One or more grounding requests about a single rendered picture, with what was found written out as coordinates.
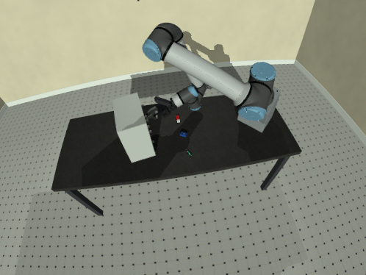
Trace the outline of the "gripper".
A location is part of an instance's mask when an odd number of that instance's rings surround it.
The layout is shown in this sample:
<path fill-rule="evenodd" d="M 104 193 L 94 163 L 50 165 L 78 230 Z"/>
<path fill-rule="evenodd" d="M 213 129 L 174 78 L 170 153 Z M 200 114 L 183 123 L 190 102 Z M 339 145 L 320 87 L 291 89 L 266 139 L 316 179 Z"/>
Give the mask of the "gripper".
<path fill-rule="evenodd" d="M 147 116 L 148 119 L 153 118 L 154 120 L 157 119 L 158 115 L 162 115 L 164 118 L 170 115 L 170 112 L 174 111 L 175 109 L 177 109 L 176 105 L 174 104 L 172 98 L 170 98 L 170 103 L 171 106 L 165 106 L 165 105 L 161 105 L 161 104 L 155 104 L 145 115 L 148 115 L 149 113 L 151 113 L 149 116 Z M 159 111 L 157 111 L 157 108 Z M 153 114 L 152 114 L 153 113 Z M 167 115 L 167 116 L 166 116 Z M 146 118 L 146 119 L 147 119 Z"/>

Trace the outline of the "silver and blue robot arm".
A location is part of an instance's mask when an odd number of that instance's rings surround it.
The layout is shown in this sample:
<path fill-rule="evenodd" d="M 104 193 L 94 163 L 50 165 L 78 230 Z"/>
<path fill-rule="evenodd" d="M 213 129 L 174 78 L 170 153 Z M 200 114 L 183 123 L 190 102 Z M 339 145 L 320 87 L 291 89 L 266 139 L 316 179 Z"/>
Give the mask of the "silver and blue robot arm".
<path fill-rule="evenodd" d="M 183 32 L 177 25 L 162 23 L 154 28 L 143 44 L 143 53 L 147 58 L 171 64 L 185 72 L 190 80 L 192 85 L 171 96 L 174 104 L 180 107 L 187 103 L 191 110 L 199 110 L 209 85 L 233 100 L 234 106 L 239 108 L 238 114 L 244 119 L 262 120 L 274 99 L 272 89 L 276 77 L 275 68 L 266 62 L 256 62 L 251 66 L 248 82 L 242 83 L 188 50 L 183 37 Z"/>

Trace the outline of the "grey chest of drawers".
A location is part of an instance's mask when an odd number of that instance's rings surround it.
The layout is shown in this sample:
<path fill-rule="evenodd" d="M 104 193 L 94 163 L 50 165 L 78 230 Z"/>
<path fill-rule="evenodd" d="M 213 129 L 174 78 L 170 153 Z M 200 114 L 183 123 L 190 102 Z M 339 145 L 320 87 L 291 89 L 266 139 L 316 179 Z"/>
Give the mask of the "grey chest of drawers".
<path fill-rule="evenodd" d="M 156 156 L 137 93 L 113 99 L 115 125 L 132 163 Z"/>

